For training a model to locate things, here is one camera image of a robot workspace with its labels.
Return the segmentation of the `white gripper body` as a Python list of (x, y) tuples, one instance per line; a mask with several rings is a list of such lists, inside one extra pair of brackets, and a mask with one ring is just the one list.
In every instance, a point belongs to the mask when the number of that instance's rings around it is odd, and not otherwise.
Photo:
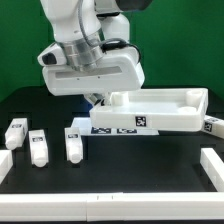
[(76, 71), (67, 64), (61, 47), (53, 43), (39, 56), (46, 86), (55, 96), (138, 90), (145, 76), (134, 47), (107, 51), (89, 71)]

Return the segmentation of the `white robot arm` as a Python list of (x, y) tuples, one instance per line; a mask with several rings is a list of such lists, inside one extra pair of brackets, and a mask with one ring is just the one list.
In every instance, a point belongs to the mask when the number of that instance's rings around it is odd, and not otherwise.
[(82, 94), (110, 102), (114, 92), (141, 88), (139, 49), (129, 42), (124, 16), (153, 0), (40, 0), (54, 42), (39, 56), (46, 86), (55, 96)]

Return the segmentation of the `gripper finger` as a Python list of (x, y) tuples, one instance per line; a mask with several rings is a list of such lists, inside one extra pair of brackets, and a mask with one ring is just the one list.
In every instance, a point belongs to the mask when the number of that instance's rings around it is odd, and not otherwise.
[(98, 93), (90, 93), (85, 94), (84, 98), (92, 105), (95, 106), (97, 104), (100, 104), (101, 106), (105, 105), (105, 96), (103, 94)]

